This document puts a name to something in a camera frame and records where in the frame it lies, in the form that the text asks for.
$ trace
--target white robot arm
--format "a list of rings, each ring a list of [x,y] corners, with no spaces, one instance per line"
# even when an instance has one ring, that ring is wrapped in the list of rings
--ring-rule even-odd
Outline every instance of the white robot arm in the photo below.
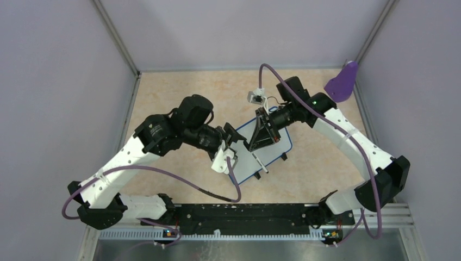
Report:
[[[228,174],[227,159],[231,159],[231,166],[237,160],[230,145],[245,138],[228,123],[224,128],[213,128],[208,125],[209,122],[204,123],[210,114],[209,122],[213,119],[212,103],[200,95],[192,95],[183,99],[181,105],[169,114],[147,117],[124,147],[96,174],[82,182],[69,184],[68,190],[73,194],[97,179],[74,198],[81,204],[77,210],[80,220],[94,228],[105,229],[119,221],[159,219],[167,211],[167,203],[171,202],[166,195],[145,197],[119,194],[139,169],[122,169],[107,176],[103,173],[122,166],[149,166],[167,152],[180,148],[182,143],[208,152],[211,168]]]
[[[410,162],[404,156],[394,158],[389,153],[378,148],[344,117],[341,110],[327,95],[319,92],[311,97],[308,91],[303,88],[298,77],[291,77],[285,80],[284,83],[287,84],[291,91],[288,91],[282,83],[277,85],[277,89],[285,102],[277,110],[270,113],[264,108],[263,101],[266,101],[267,98],[259,97],[260,92],[257,91],[248,94],[249,102],[260,104],[262,107],[256,110],[257,124],[247,149],[252,152],[277,143],[280,140],[279,129],[285,128],[296,121],[305,122],[312,129],[329,138],[356,166],[364,179],[363,182],[357,185],[341,191],[334,191],[321,199],[318,213],[311,213],[313,216],[317,216],[313,219],[317,219],[317,222],[322,224],[331,216],[352,209],[365,208],[376,212],[377,208],[381,209],[404,188],[410,167]],[[308,104],[325,120],[318,119],[299,100]],[[347,134],[339,131],[326,120],[334,122],[337,127],[345,130]],[[352,142],[352,137],[363,149],[366,159],[358,146]],[[370,163],[375,175],[380,206],[375,204],[375,193],[372,189],[366,161]]]

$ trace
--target cable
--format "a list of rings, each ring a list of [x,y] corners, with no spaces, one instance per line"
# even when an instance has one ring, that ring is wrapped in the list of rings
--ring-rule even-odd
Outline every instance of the cable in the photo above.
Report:
[[[181,231],[179,231],[178,229],[176,228],[172,228],[170,226],[165,226],[165,225],[162,225],[160,223],[156,223],[156,222],[153,222],[153,221],[150,221],[150,220],[147,220],[147,219],[138,219],[139,221],[141,222],[144,222],[146,224],[149,224],[151,226],[157,226],[157,227],[162,227],[162,228],[165,228],[165,229],[168,229],[168,230],[171,230],[171,231],[174,231],[176,234],[177,234],[177,237],[176,239],[171,242],[171,243],[168,243],[168,244],[160,244],[160,246],[162,246],[162,248],[167,248],[167,247],[170,247],[170,246],[174,246],[176,245],[177,243],[179,243],[179,240],[183,237]],[[154,245],[154,246],[157,246],[159,245],[157,242],[155,241],[143,241],[143,242],[140,242],[140,243],[137,243],[136,245],[130,247],[129,249],[123,251],[122,253],[119,254],[118,257],[116,257],[114,259],[114,261],[117,261],[119,260],[121,257],[123,257],[124,255],[126,255],[128,252],[130,252],[131,250],[137,248],[137,247],[140,247],[140,246],[144,246],[144,245]]]
[[[167,113],[167,115],[170,116],[175,110],[176,110],[176,108],[171,109],[171,111],[169,113]]]
[[[366,229],[366,232],[368,233],[368,235],[373,238],[373,239],[378,239],[381,237],[382,235],[382,217],[381,217],[381,208],[379,206],[381,206],[380,202],[379,202],[379,195],[378,195],[378,189],[377,189],[377,185],[376,185],[376,181],[375,181],[375,173],[373,171],[373,168],[371,167],[371,163],[370,163],[370,160],[368,158],[368,156],[366,155],[366,152],[365,150],[362,148],[362,146],[359,144],[359,142],[351,135],[349,135],[349,133],[344,130],[343,128],[341,128],[340,126],[338,126],[337,124],[335,124],[334,122],[330,121],[329,119],[323,117],[321,114],[319,114],[318,112],[316,112],[313,108],[311,108],[309,105],[307,105],[289,86],[288,84],[283,80],[283,78],[274,70],[274,68],[272,68],[272,66],[270,66],[269,64],[261,64],[261,66],[259,67],[259,88],[262,88],[263,87],[263,68],[266,67],[267,69],[269,69],[273,74],[274,76],[280,81],[280,83],[286,88],[286,90],[288,92],[291,93],[291,95],[293,95],[293,97],[300,103],[302,104],[310,113],[312,113],[313,115],[315,115],[317,118],[323,120],[324,122],[328,123],[329,125],[333,126],[334,128],[336,128],[337,130],[339,130],[341,133],[343,133],[344,135],[347,135],[347,136],[350,136],[349,139],[352,141],[352,143],[354,143],[354,145],[357,147],[357,149],[359,150],[360,154],[362,155],[364,161],[365,161],[365,165],[366,165],[366,168],[368,169],[368,173],[370,175],[370,181],[371,181],[371,187],[373,188],[373,195],[374,195],[374,198],[375,198],[375,204],[376,204],[376,216],[378,217],[378,232],[376,235],[373,235],[371,234],[371,231],[370,229],[368,228],[368,225],[366,223],[366,220],[365,220],[365,210],[362,208],[360,209],[361,211],[361,216],[360,216],[360,222],[363,220],[364,221],[364,225],[365,225],[365,229]],[[345,241],[350,234],[352,234],[353,231],[356,230],[356,228],[358,227],[358,224],[360,224],[360,222],[357,222],[356,226],[354,227],[354,229],[351,231],[351,233],[347,234],[346,237],[344,237],[344,239],[341,241]]]
[[[214,114],[213,111],[211,111],[211,118],[207,121],[207,123],[205,123],[205,125],[210,124],[210,123],[213,121],[214,118],[215,118],[215,114]]]
[[[114,173],[114,172],[120,171],[120,170],[148,170],[148,171],[154,171],[154,172],[158,172],[158,173],[170,176],[172,178],[175,178],[175,179],[177,179],[177,180],[179,180],[181,182],[184,182],[185,184],[193,187],[194,189],[196,189],[196,190],[198,190],[198,191],[200,191],[200,192],[202,192],[202,193],[204,193],[204,194],[206,194],[208,196],[218,198],[219,200],[224,200],[224,201],[227,201],[227,202],[237,203],[237,202],[239,202],[241,200],[242,193],[240,191],[239,183],[235,179],[234,170],[232,169],[232,164],[231,164],[230,159],[231,159],[230,157],[227,157],[226,161],[227,161],[227,167],[229,169],[230,178],[232,179],[232,182],[234,183],[235,189],[237,190],[237,199],[236,200],[213,194],[212,192],[209,192],[209,191],[206,191],[206,190],[200,188],[199,186],[197,186],[196,184],[188,181],[185,178],[179,177],[179,176],[177,176],[177,175],[175,175],[173,173],[170,173],[168,171],[165,171],[165,170],[157,169],[156,167],[140,166],[140,165],[120,166],[120,167],[115,167],[115,168],[110,169],[110,170],[106,170],[106,171],[104,171],[102,173],[102,175],[107,176],[107,175],[109,175],[111,173]],[[74,193],[72,193],[72,195],[66,200],[66,202],[64,202],[64,206],[63,206],[63,208],[61,210],[61,214],[63,215],[63,217],[65,219],[70,219],[70,220],[79,219],[78,216],[68,216],[66,214],[67,206],[73,200],[73,198],[75,198],[78,194],[80,194],[83,190],[85,190],[89,186],[93,185],[93,183],[96,182],[98,179],[99,178],[93,178],[92,180],[87,182],[81,188],[77,189]]]
[[[340,246],[340,245],[344,244],[347,240],[349,240],[351,235],[357,230],[357,228],[360,226],[361,222],[364,219],[365,219],[365,216],[361,215],[360,219],[357,221],[356,225],[352,228],[352,230],[349,231],[349,233],[340,242],[336,243],[336,246]]]
[[[269,98],[274,98],[278,105],[282,105],[281,103],[278,102],[278,100],[277,100],[277,98],[275,96],[269,96],[267,99],[269,99]]]

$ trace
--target black bracket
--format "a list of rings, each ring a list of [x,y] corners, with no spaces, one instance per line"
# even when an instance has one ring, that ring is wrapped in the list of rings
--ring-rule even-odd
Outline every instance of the black bracket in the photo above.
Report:
[[[402,191],[407,181],[408,171],[410,169],[410,162],[404,156],[397,159],[393,158],[393,162],[387,167],[378,169],[378,174],[375,175],[376,187],[378,189],[379,202],[383,208],[389,203],[397,194]],[[373,188],[371,181],[363,183],[354,189],[357,200],[369,211],[376,212],[375,197],[373,195]]]
[[[287,160],[287,159],[288,159],[288,156],[286,155],[286,153],[285,153],[285,152],[284,152],[284,153],[282,153],[282,155],[281,155],[280,157],[283,159],[283,161],[285,161],[285,160]]]
[[[246,138],[242,136],[240,133],[238,133],[237,130],[234,127],[232,127],[232,125],[228,122],[224,124],[223,131],[227,135],[227,137],[225,138],[227,146],[230,146],[231,143],[237,142],[239,140],[246,141]]]
[[[71,195],[80,188],[79,184],[80,182],[73,181],[67,186]],[[80,221],[99,230],[109,228],[119,222],[123,217],[123,212],[128,209],[120,200],[120,194],[117,194],[112,202],[104,209],[90,208],[90,204],[88,202],[83,202],[80,195],[77,195],[74,200],[81,205],[77,209]]]
[[[319,202],[319,207],[310,208],[306,211],[306,223],[312,228],[319,229],[323,223],[331,222],[337,218],[327,206],[327,199],[335,192],[337,192],[337,190],[323,197]]]
[[[253,175],[257,180],[261,178],[261,174],[259,174],[259,171],[256,171]]]

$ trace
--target purple object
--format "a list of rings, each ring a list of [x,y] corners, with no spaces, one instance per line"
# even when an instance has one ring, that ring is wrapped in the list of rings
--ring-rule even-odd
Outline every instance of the purple object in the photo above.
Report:
[[[338,76],[329,80],[324,89],[334,102],[343,102],[351,97],[359,66],[357,62],[350,61],[338,73]]]

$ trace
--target gray wall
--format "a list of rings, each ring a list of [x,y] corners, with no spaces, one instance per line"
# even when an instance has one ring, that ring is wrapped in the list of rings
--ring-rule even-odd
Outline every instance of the gray wall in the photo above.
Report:
[[[66,187],[113,155],[133,84],[90,1],[0,1],[1,260],[75,260]]]
[[[387,0],[102,0],[141,71],[341,66]]]
[[[460,13],[459,0],[400,1],[359,70],[379,144],[412,163],[401,199],[430,260],[460,253]]]

